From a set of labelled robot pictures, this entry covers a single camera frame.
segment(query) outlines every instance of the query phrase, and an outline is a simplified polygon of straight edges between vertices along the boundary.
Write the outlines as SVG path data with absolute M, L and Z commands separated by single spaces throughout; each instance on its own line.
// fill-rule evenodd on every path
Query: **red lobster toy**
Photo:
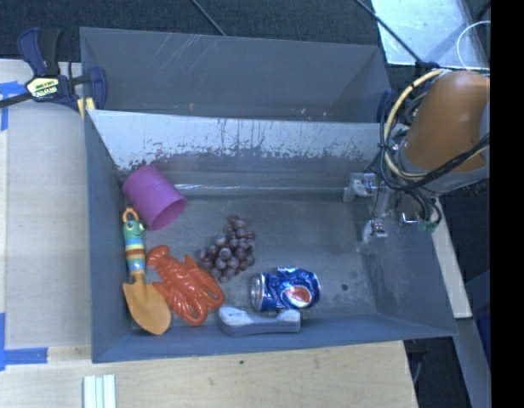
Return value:
M 217 281 L 189 255 L 182 264 L 169 255 L 169 246 L 160 245 L 151 249 L 146 263 L 155 267 L 162 279 L 153 286 L 166 298 L 171 310 L 191 325 L 201 325 L 208 310 L 220 307 L 225 300 Z

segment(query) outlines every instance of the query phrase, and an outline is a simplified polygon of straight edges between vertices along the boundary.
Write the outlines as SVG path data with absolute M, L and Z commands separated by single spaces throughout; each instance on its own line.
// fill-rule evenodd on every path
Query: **orange shovel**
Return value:
M 142 238 L 145 226 L 132 207 L 124 210 L 122 221 L 126 261 L 129 273 L 134 278 L 133 284 L 122 284 L 129 312 L 144 330 L 156 335 L 163 334 L 171 324 L 171 311 L 165 298 L 154 286 L 145 283 L 145 246 Z

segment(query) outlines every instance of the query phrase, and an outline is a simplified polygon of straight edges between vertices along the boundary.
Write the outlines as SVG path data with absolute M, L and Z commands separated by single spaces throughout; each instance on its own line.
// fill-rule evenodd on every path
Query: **soda can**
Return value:
M 321 296 L 319 280 L 313 272 L 294 267 L 262 272 L 251 284 L 251 302 L 259 312 L 271 309 L 308 309 Z

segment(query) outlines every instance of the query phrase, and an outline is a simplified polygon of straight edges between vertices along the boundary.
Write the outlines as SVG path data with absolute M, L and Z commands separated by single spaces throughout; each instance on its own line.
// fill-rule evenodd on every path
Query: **plastic cup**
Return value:
M 144 165 L 126 178 L 122 192 L 151 230 L 171 224 L 186 206 L 186 199 L 152 165 Z

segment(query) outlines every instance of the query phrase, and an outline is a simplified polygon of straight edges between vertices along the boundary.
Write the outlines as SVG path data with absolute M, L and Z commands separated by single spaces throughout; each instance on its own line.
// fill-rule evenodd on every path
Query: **table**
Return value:
M 66 64 L 60 65 L 66 73 Z M 80 65 L 74 64 L 73 70 L 77 74 Z M 26 63 L 0 59 L 0 82 L 30 78 Z M 35 133 L 19 138 L 27 129 L 22 126 L 34 120 Z M 92 364 L 82 128 L 81 117 L 72 110 L 27 101 L 9 108 L 9 128 L 0 131 L 0 313 L 8 316 L 5 348 L 30 343 L 48 348 L 46 364 L 7 365 L 0 371 L 0 406 L 78 407 L 83 378 L 109 374 L 116 378 L 120 407 L 289 406 L 291 400 L 302 406 L 418 406 L 400 341 Z M 58 199 L 60 210 L 53 209 Z M 11 239 L 11 231 L 16 239 Z M 469 317 L 445 223 L 433 237 L 453 313 Z M 47 263 L 34 264 L 42 260 Z

